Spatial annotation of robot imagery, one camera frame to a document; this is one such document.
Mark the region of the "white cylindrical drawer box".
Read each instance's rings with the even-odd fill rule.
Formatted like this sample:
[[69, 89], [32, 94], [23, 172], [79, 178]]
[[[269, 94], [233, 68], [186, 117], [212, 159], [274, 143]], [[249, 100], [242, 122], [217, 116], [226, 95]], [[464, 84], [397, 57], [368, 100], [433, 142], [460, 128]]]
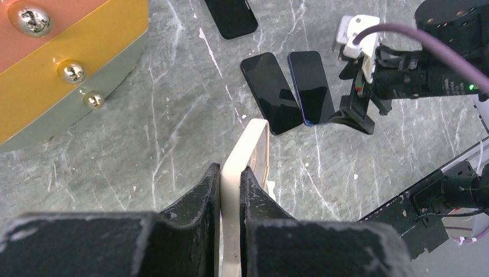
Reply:
[[2, 1], [1, 151], [101, 108], [136, 66], [148, 12], [147, 1]]

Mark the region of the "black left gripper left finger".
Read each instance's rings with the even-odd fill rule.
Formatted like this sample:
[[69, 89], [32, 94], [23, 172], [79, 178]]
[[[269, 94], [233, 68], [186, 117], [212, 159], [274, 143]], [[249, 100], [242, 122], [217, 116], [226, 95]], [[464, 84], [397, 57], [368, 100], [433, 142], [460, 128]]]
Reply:
[[217, 276], [220, 166], [161, 212], [23, 214], [1, 232], [2, 276]]

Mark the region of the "cream pink phone case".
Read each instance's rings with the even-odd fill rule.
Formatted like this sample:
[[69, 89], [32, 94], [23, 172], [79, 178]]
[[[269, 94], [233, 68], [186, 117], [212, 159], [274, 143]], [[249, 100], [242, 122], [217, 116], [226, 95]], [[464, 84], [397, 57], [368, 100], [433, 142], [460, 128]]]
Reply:
[[223, 239], [221, 276], [242, 276], [246, 246], [241, 211], [242, 174], [250, 171], [265, 189], [269, 174], [270, 127], [265, 119], [251, 119], [229, 154], [220, 176]]

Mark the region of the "black phone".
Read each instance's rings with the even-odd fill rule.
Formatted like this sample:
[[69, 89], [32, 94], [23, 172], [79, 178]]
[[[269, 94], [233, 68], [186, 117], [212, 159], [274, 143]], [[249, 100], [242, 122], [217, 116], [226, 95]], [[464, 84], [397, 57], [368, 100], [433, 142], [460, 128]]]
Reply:
[[283, 71], [272, 53], [244, 59], [240, 69], [273, 135], [303, 123], [302, 114]]

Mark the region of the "black phone case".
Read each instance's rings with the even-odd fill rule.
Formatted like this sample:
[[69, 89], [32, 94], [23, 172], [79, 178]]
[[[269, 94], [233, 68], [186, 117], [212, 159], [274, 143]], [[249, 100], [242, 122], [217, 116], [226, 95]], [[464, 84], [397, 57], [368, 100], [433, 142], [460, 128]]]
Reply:
[[221, 34], [227, 40], [255, 32], [258, 21], [247, 0], [205, 0]]

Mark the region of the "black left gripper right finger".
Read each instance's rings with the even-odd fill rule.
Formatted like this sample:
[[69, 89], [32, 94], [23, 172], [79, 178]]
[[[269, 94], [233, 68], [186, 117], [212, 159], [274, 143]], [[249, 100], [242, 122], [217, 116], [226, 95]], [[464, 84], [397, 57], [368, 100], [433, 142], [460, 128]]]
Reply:
[[243, 276], [414, 276], [405, 242], [380, 222], [298, 220], [242, 174]]

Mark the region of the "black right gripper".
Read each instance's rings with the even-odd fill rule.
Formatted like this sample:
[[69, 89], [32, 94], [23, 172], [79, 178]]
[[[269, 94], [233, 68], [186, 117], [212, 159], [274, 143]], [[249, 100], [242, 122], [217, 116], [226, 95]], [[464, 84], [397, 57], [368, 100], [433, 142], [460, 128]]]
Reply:
[[[349, 95], [341, 97], [339, 110], [330, 118], [330, 123], [342, 124], [353, 128], [364, 134], [372, 135], [375, 129], [374, 121], [367, 115], [368, 105], [373, 103], [379, 110], [379, 114], [386, 116], [392, 110], [392, 101], [381, 99], [379, 90], [374, 88], [379, 81], [367, 82], [362, 71], [364, 58], [350, 58], [343, 54], [344, 46], [340, 46], [339, 60], [345, 61], [347, 65], [340, 72], [341, 80], [351, 80], [352, 87]], [[378, 78], [381, 71], [394, 68], [393, 50], [381, 44], [376, 49], [375, 72], [371, 75], [373, 79]]]

